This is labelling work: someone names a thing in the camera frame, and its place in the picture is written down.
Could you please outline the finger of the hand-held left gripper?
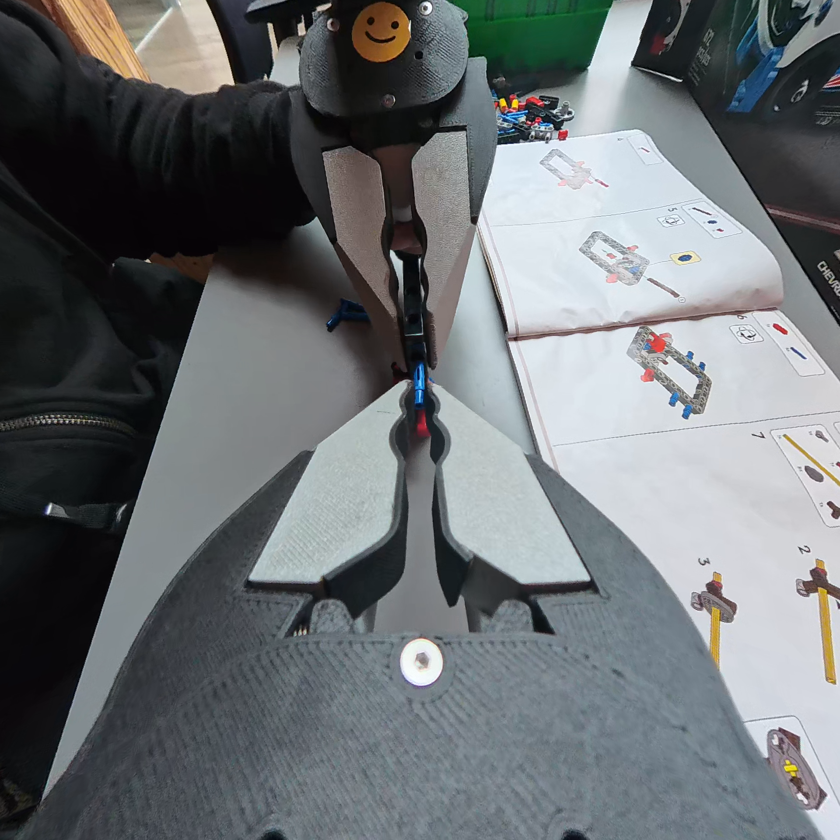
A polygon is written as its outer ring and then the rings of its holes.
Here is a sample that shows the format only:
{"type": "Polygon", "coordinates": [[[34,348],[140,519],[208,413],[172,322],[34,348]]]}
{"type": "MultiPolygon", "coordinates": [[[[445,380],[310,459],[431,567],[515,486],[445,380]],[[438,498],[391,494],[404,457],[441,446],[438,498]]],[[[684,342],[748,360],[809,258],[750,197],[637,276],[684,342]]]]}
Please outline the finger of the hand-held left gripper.
{"type": "Polygon", "coordinates": [[[423,318],[433,369],[453,326],[476,231],[470,215],[467,139],[466,129],[436,133],[411,163],[414,215],[426,237],[423,318]]]}
{"type": "Polygon", "coordinates": [[[324,151],[322,162],[336,234],[334,246],[392,362],[404,368],[396,273],[383,239],[382,169],[376,159],[352,146],[324,151]]]}

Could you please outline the person's torso in black jacket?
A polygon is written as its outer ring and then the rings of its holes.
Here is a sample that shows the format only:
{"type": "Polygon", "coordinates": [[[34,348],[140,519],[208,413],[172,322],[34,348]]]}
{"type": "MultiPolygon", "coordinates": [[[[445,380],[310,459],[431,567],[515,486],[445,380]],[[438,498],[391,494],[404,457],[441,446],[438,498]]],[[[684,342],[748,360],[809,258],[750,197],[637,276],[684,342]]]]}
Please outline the person's torso in black jacket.
{"type": "Polygon", "coordinates": [[[201,295],[116,257],[113,82],[2,2],[2,834],[45,788],[201,295]]]}

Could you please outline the green plastic bin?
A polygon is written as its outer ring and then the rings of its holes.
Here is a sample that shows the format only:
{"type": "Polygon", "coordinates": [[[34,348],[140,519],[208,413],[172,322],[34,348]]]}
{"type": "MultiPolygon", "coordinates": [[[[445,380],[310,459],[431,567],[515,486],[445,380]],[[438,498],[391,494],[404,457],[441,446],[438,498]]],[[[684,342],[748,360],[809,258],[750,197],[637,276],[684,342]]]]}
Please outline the green plastic bin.
{"type": "Polygon", "coordinates": [[[469,54],[507,74],[587,68],[611,1],[455,1],[467,13],[469,54]]]}

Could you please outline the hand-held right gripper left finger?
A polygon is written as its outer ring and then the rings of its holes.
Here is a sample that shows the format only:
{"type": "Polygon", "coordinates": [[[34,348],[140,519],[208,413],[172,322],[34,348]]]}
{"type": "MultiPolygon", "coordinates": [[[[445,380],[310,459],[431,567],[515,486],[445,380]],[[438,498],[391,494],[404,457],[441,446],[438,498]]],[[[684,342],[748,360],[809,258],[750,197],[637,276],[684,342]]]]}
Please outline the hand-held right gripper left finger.
{"type": "Polygon", "coordinates": [[[250,585],[332,598],[357,618],[399,582],[411,393],[407,381],[394,385],[315,447],[250,585]]]}

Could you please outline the black chair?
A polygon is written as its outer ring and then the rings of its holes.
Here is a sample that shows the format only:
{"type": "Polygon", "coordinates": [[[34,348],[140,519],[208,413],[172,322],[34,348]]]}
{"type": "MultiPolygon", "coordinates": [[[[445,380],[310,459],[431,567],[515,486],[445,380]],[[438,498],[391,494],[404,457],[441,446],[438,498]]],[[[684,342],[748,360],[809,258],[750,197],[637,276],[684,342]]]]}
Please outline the black chair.
{"type": "Polygon", "coordinates": [[[224,43],[235,83],[262,81],[274,60],[267,23],[245,18],[250,1],[206,1],[224,43]]]}

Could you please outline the black lego set box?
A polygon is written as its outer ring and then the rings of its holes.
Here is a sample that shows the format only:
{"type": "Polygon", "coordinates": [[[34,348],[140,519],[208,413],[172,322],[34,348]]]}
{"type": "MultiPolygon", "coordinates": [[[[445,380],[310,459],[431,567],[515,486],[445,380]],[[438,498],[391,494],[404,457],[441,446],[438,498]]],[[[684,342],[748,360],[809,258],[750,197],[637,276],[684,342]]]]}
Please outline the black lego set box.
{"type": "Polygon", "coordinates": [[[839,2],[654,1],[632,62],[683,81],[839,318],[839,2]]]}

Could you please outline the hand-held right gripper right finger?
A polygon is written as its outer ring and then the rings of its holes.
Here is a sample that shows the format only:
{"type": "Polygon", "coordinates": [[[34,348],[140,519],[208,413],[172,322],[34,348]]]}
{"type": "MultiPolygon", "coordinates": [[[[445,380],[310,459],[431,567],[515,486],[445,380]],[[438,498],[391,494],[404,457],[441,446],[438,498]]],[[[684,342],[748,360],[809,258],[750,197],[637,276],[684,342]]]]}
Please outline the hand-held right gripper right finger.
{"type": "Polygon", "coordinates": [[[497,608],[589,589],[590,573],[522,449],[440,385],[429,400],[435,559],[447,603],[497,608]]]}

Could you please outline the pile of loose lego pieces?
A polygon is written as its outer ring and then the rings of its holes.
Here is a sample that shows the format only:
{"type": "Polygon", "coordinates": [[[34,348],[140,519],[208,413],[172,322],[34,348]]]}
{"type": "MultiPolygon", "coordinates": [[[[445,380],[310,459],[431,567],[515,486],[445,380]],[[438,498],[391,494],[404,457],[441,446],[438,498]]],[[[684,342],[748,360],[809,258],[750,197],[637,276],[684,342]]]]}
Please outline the pile of loose lego pieces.
{"type": "Polygon", "coordinates": [[[517,92],[504,77],[491,80],[490,93],[495,105],[498,145],[549,143],[568,138],[566,126],[575,116],[568,101],[545,93],[517,92]]]}

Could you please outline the person's left hand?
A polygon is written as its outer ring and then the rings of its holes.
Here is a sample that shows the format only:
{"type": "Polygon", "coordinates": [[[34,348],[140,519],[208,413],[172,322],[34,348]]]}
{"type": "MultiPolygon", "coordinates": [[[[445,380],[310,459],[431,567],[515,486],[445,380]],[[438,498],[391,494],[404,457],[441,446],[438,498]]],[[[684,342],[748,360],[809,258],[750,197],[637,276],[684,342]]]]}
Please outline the person's left hand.
{"type": "Polygon", "coordinates": [[[383,183],[390,201],[393,234],[390,248],[420,255],[423,246],[417,237],[414,224],[414,186],[412,161],[419,144],[396,143],[373,150],[383,175],[383,183]]]}

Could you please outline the lego instruction booklet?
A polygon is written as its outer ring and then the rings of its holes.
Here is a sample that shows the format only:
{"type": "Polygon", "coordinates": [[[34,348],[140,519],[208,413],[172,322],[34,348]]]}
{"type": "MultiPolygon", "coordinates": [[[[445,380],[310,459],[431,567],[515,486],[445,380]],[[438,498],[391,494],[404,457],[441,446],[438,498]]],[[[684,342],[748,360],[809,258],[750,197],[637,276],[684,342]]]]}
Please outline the lego instruction booklet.
{"type": "Polygon", "coordinates": [[[838,379],[711,191],[640,130],[502,145],[478,234],[537,450],[657,566],[838,838],[838,379]]]}

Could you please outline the black lego frame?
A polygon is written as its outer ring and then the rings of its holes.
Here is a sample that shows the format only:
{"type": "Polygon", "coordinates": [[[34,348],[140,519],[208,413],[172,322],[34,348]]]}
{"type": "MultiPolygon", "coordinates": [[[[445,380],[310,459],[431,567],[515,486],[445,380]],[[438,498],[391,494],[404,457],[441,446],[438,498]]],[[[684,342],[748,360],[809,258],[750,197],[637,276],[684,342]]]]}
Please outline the black lego frame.
{"type": "MultiPolygon", "coordinates": [[[[403,306],[399,326],[404,351],[404,364],[401,367],[399,363],[392,363],[392,379],[394,384],[407,380],[411,380],[413,383],[413,364],[418,361],[425,361],[427,364],[428,389],[431,370],[429,361],[431,340],[428,337],[426,325],[427,311],[422,283],[422,257],[402,251],[396,251],[395,255],[402,263],[403,306]]],[[[412,403],[412,415],[416,435],[419,438],[431,438],[432,434],[427,423],[427,392],[425,410],[416,412],[412,403]]]]}

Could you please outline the person's left forearm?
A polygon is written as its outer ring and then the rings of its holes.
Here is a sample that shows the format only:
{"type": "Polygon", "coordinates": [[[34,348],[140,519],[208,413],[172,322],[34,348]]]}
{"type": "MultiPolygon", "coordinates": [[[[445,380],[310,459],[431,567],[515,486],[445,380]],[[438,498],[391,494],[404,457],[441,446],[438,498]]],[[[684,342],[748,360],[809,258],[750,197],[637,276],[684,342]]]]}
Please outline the person's left forearm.
{"type": "Polygon", "coordinates": [[[38,201],[106,256],[208,255],[314,218],[292,164],[290,89],[186,95],[74,59],[44,92],[38,201]]]}

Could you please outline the wooden post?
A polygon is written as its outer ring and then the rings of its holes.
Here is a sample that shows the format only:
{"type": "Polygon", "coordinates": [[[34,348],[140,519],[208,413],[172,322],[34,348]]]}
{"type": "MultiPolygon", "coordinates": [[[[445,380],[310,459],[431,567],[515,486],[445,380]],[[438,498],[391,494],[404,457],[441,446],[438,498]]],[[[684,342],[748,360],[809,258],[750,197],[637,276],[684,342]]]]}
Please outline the wooden post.
{"type": "Polygon", "coordinates": [[[79,55],[93,56],[121,76],[151,81],[106,1],[27,1],[68,37],[79,55]]]}

